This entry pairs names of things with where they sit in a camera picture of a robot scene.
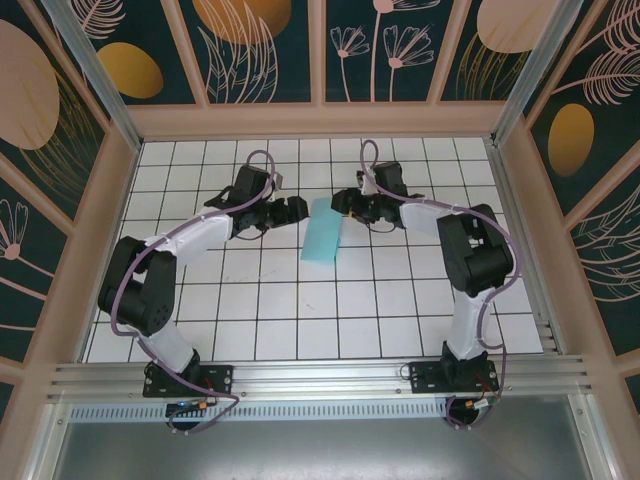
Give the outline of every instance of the flower illustration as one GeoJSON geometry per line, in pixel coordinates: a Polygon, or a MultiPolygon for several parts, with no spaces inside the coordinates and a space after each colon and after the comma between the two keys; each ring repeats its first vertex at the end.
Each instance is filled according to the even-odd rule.
{"type": "Polygon", "coordinates": [[[436,7],[440,0],[373,0],[373,6],[379,13],[391,13],[394,10],[424,10],[425,8],[436,7]]]}
{"type": "Polygon", "coordinates": [[[332,28],[329,33],[331,34],[331,41],[333,42],[333,46],[336,47],[336,52],[340,57],[340,67],[342,69],[342,85],[344,86],[344,93],[347,96],[347,102],[350,102],[351,97],[349,97],[347,76],[344,71],[344,59],[368,53],[369,44],[365,43],[366,37],[364,36],[364,33],[362,33],[362,27],[345,28],[344,33],[342,33],[340,27],[336,27],[332,28]]]}
{"type": "Polygon", "coordinates": [[[15,260],[20,257],[20,244],[27,229],[29,209],[16,203],[15,213],[6,199],[0,200],[0,258],[15,260]]]}
{"type": "Polygon", "coordinates": [[[433,61],[433,50],[427,50],[431,39],[427,35],[428,27],[422,30],[407,27],[398,38],[398,26],[384,29],[384,48],[387,51],[391,79],[389,81],[389,101],[393,101],[393,77],[395,71],[402,67],[415,67],[433,61]]]}

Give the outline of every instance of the grid mat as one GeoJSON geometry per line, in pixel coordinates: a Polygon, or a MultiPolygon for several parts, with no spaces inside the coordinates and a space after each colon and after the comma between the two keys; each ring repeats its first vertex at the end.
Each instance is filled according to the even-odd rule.
{"type": "MultiPolygon", "coordinates": [[[[507,228],[483,140],[376,138],[380,160],[397,160],[410,193],[461,206],[488,203],[507,228]]],[[[256,149],[275,158],[283,196],[316,198],[357,186],[362,139],[145,143],[120,237],[167,232],[232,184],[256,149]]],[[[437,238],[375,232],[344,219],[332,266],[299,260],[308,219],[252,241],[233,239],[178,273],[173,319],[204,361],[438,356],[453,294],[437,238]]],[[[245,231],[253,238],[257,231],[245,231]]],[[[509,353],[543,351],[522,279],[496,300],[487,340],[509,353]]],[[[140,362],[131,339],[96,315],[87,362],[140,362]]]]}

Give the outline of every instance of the purple cable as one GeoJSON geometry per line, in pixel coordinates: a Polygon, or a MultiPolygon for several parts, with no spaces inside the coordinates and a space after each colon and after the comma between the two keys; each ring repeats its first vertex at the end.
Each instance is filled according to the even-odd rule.
{"type": "MultiPolygon", "coordinates": [[[[441,208],[443,210],[447,210],[447,211],[451,211],[451,212],[460,212],[460,213],[466,213],[469,215],[473,215],[476,218],[479,218],[480,220],[482,220],[483,222],[488,223],[489,225],[491,225],[493,228],[495,228],[507,241],[507,243],[509,244],[509,246],[511,247],[511,250],[513,250],[513,256],[515,258],[515,265],[514,265],[514,270],[513,270],[513,277],[511,279],[509,279],[509,281],[507,281],[507,283],[505,283],[504,285],[502,285],[501,287],[495,289],[493,292],[491,292],[489,295],[487,295],[487,298],[485,299],[485,301],[482,303],[482,307],[480,307],[480,312],[478,314],[478,326],[476,328],[476,337],[478,339],[478,343],[480,345],[482,345],[484,348],[486,348],[487,350],[498,350],[500,348],[502,348],[502,372],[500,373],[500,386],[498,389],[498,393],[497,393],[497,398],[498,400],[502,397],[502,391],[504,388],[504,380],[505,380],[505,376],[506,376],[506,363],[507,363],[507,348],[504,345],[504,340],[500,345],[488,345],[487,343],[485,343],[484,339],[482,338],[482,323],[484,320],[484,314],[487,311],[487,308],[489,307],[489,305],[491,304],[491,302],[493,301],[493,299],[500,293],[504,292],[507,288],[511,287],[514,283],[516,283],[518,281],[518,277],[520,277],[520,272],[522,269],[522,256],[520,254],[520,249],[518,248],[518,245],[516,244],[515,240],[513,239],[513,237],[511,237],[511,235],[509,235],[509,233],[502,228],[498,222],[496,222],[495,220],[493,220],[492,218],[487,217],[486,215],[480,213],[480,212],[476,212],[475,210],[471,210],[470,208],[465,208],[465,207],[459,207],[457,205],[450,205],[448,203],[444,203],[444,202],[439,202],[437,200],[430,200],[428,198],[410,198],[410,197],[403,197],[401,195],[396,195],[393,192],[390,192],[389,190],[382,188],[381,186],[379,186],[375,179],[373,178],[373,176],[371,175],[371,173],[369,173],[369,171],[367,170],[367,166],[365,164],[365,159],[364,159],[364,151],[367,147],[367,145],[372,145],[374,150],[375,150],[375,158],[373,160],[373,163],[371,164],[371,166],[373,167],[377,161],[378,161],[378,156],[380,154],[380,151],[378,149],[378,145],[376,144],[376,142],[374,142],[371,139],[367,139],[364,142],[362,142],[362,146],[360,147],[360,166],[362,167],[362,171],[364,172],[364,175],[367,177],[367,180],[369,180],[369,182],[371,182],[372,185],[375,185],[376,189],[391,197],[394,198],[396,200],[399,200],[401,202],[405,202],[405,203],[421,203],[424,205],[432,205],[434,207],[437,208],[441,208]]],[[[458,420],[456,420],[455,418],[451,417],[450,415],[450,411],[451,411],[451,405],[453,404],[453,401],[456,399],[456,396],[452,396],[447,400],[447,405],[445,408],[445,419],[447,420],[447,423],[449,425],[451,425],[454,428],[457,427],[467,427],[467,429],[471,429],[470,425],[464,425],[462,422],[459,422],[458,420]]],[[[486,421],[487,418],[489,418],[491,412],[493,411],[493,408],[490,408],[489,411],[484,414],[482,416],[482,418],[478,421],[475,422],[475,426],[479,426],[480,424],[482,424],[484,421],[486,421]]]]}
{"type": "Polygon", "coordinates": [[[118,317],[118,308],[120,307],[120,301],[122,300],[122,295],[124,294],[124,290],[125,290],[127,284],[129,283],[129,280],[133,276],[133,273],[135,272],[135,270],[138,267],[138,265],[140,265],[140,262],[142,262],[142,260],[144,260],[144,258],[147,255],[149,255],[153,250],[155,250],[157,247],[162,245],[164,242],[166,242],[168,240],[171,240],[171,238],[173,238],[175,235],[177,235],[178,233],[182,232],[183,230],[189,228],[191,225],[194,225],[194,224],[196,224],[198,222],[202,222],[202,221],[206,220],[207,218],[217,217],[219,215],[226,215],[226,214],[229,214],[229,213],[234,213],[234,212],[238,212],[240,210],[244,210],[245,208],[248,208],[251,205],[253,205],[254,203],[258,202],[260,199],[262,199],[267,194],[267,192],[271,188],[271,185],[272,185],[272,183],[273,183],[273,181],[275,179],[275,175],[276,175],[276,164],[275,164],[275,161],[273,160],[273,157],[271,156],[271,154],[269,152],[267,152],[266,150],[255,150],[255,151],[253,151],[253,152],[251,152],[249,154],[245,164],[248,165],[251,162],[251,159],[255,155],[258,155],[258,154],[261,154],[261,153],[263,153],[267,157],[267,160],[271,164],[271,172],[269,174],[269,180],[265,184],[265,186],[262,189],[262,191],[258,195],[253,197],[251,200],[249,200],[248,202],[245,202],[242,205],[238,205],[237,207],[230,207],[230,208],[227,208],[227,209],[224,209],[224,210],[217,210],[215,212],[207,213],[206,215],[202,215],[202,216],[199,216],[199,217],[194,217],[191,220],[183,223],[182,225],[178,225],[176,228],[171,230],[169,233],[164,235],[162,238],[160,238],[159,240],[155,241],[154,243],[149,245],[147,248],[145,248],[135,258],[135,260],[129,266],[129,269],[124,274],[124,277],[122,278],[122,282],[120,283],[120,286],[118,287],[118,290],[116,291],[116,296],[115,296],[115,299],[113,301],[113,306],[111,307],[111,330],[113,331],[113,333],[115,335],[117,335],[118,337],[134,337],[134,338],[136,338],[138,340],[138,344],[140,345],[140,348],[151,358],[151,360],[153,362],[155,362],[160,368],[162,368],[165,372],[167,372],[167,374],[169,374],[169,376],[171,378],[173,378],[175,381],[185,385],[186,387],[188,387],[188,388],[190,388],[192,390],[195,390],[197,392],[200,392],[200,393],[206,395],[207,397],[228,398],[228,399],[233,400],[233,403],[231,405],[226,407],[224,410],[222,410],[222,412],[220,412],[218,415],[216,415],[211,420],[209,420],[209,421],[207,421],[205,423],[201,423],[198,426],[192,428],[191,430],[184,431],[184,432],[181,431],[181,430],[177,430],[173,425],[173,419],[175,418],[176,414],[180,413],[180,411],[176,411],[173,415],[171,415],[171,417],[169,417],[169,426],[172,428],[174,434],[180,432],[182,435],[186,436],[186,435],[189,435],[189,434],[194,434],[194,433],[198,433],[198,432],[201,432],[203,430],[206,430],[211,425],[216,423],[220,418],[222,418],[224,415],[226,415],[232,408],[234,408],[238,404],[240,399],[236,395],[231,395],[231,394],[227,394],[227,393],[220,393],[220,392],[214,392],[213,390],[208,390],[208,389],[199,387],[198,385],[194,385],[191,382],[186,381],[185,379],[180,377],[177,373],[175,373],[173,370],[171,370],[167,365],[165,365],[153,352],[151,352],[147,348],[147,346],[144,344],[144,342],[140,341],[140,334],[138,332],[123,332],[123,331],[118,330],[117,317],[118,317]]]}

